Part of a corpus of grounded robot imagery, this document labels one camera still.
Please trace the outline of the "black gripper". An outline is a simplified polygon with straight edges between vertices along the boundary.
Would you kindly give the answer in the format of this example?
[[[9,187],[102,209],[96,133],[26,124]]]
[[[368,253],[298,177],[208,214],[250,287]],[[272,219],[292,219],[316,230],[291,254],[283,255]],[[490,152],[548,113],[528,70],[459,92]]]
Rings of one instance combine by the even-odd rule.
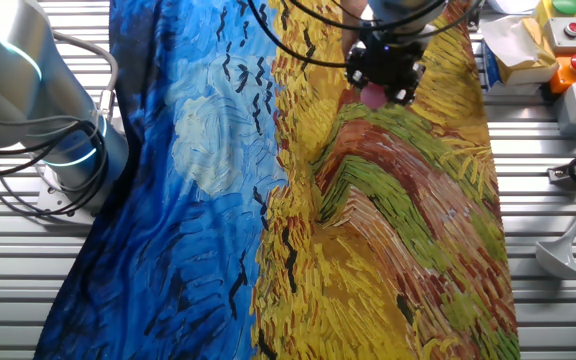
[[[419,63],[423,53],[417,42],[395,46],[357,41],[346,56],[346,77],[364,105],[408,105],[425,72]]]

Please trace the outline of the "person's hand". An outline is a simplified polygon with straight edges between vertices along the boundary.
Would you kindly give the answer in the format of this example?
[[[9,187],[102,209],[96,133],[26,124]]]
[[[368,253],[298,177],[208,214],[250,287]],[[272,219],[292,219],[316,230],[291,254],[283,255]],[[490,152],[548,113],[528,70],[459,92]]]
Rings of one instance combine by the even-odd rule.
[[[365,10],[367,0],[340,0],[339,4],[343,11],[343,24],[347,26],[358,27],[360,25],[360,17]],[[351,46],[358,38],[358,31],[353,29],[343,29],[341,37],[342,56],[346,57]]]

